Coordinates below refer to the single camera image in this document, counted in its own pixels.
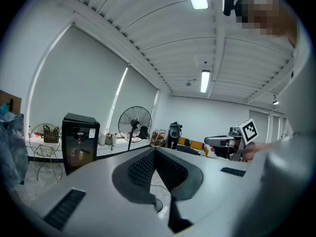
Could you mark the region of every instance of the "fan guard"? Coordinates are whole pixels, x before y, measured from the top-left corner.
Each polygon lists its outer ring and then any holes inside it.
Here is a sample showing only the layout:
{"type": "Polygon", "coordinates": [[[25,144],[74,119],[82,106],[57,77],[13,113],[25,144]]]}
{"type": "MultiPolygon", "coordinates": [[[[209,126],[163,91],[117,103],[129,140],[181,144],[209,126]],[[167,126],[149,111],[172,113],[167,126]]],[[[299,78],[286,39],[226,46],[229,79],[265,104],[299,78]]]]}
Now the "fan guard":
{"type": "Polygon", "coordinates": [[[147,127],[147,132],[149,133],[152,127],[152,118],[149,112],[141,107],[141,106],[133,106],[127,109],[123,114],[120,116],[118,121],[118,132],[124,140],[130,140],[131,142],[139,142],[142,141],[139,138],[139,133],[141,131],[141,127],[147,127]]]}

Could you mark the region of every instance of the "human hand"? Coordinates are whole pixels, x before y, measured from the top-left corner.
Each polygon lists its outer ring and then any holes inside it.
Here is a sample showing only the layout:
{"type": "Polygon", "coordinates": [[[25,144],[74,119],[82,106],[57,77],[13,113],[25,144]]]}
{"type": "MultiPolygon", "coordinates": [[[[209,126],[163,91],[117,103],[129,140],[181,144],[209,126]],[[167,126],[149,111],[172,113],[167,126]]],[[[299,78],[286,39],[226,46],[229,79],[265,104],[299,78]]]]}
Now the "human hand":
{"type": "Polygon", "coordinates": [[[254,143],[254,142],[250,142],[246,149],[245,152],[242,154],[242,160],[243,161],[252,161],[252,159],[254,158],[255,154],[261,150],[271,150],[272,149],[272,145],[271,143],[254,143]]]}

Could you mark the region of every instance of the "label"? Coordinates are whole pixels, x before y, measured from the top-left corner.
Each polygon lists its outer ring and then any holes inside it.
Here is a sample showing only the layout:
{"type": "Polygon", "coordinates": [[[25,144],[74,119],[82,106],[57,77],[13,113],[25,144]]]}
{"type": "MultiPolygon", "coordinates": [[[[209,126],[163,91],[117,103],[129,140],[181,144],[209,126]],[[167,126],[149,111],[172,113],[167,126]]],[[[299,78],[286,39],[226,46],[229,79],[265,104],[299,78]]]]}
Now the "label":
{"type": "Polygon", "coordinates": [[[95,129],[90,129],[89,130],[89,139],[94,138],[95,136],[95,129]]]}

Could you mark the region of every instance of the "wire chair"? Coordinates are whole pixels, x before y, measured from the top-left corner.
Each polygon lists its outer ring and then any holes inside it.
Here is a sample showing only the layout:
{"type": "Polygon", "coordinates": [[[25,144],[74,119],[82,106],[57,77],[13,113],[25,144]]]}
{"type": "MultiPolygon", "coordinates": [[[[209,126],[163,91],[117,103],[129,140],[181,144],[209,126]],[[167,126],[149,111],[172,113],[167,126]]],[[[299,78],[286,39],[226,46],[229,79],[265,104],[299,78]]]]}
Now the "wire chair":
{"type": "Polygon", "coordinates": [[[63,176],[63,171],[55,153],[57,149],[59,148],[59,145],[61,142],[58,127],[55,127],[47,123],[40,124],[32,130],[31,134],[32,136],[29,138],[29,143],[30,143],[30,148],[32,149],[34,153],[34,169],[35,169],[36,179],[39,180],[40,169],[46,163],[45,158],[49,158],[51,167],[55,174],[56,181],[58,182],[58,179],[54,170],[54,166],[51,160],[51,156],[55,155],[56,160],[61,170],[61,175],[59,179],[60,181],[63,176]],[[38,171],[36,171],[35,155],[43,157],[43,161],[44,161],[44,163],[39,167],[38,171]]]}

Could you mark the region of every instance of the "black mini fridge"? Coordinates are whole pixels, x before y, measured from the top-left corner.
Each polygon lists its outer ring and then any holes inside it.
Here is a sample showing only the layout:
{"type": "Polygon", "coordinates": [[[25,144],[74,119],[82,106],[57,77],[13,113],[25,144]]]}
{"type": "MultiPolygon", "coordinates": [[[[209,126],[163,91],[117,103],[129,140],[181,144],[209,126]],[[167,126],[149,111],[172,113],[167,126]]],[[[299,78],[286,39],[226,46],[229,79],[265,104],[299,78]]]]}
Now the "black mini fridge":
{"type": "Polygon", "coordinates": [[[99,130],[95,118],[72,113],[64,117],[61,147],[66,175],[96,160],[99,130]]]}

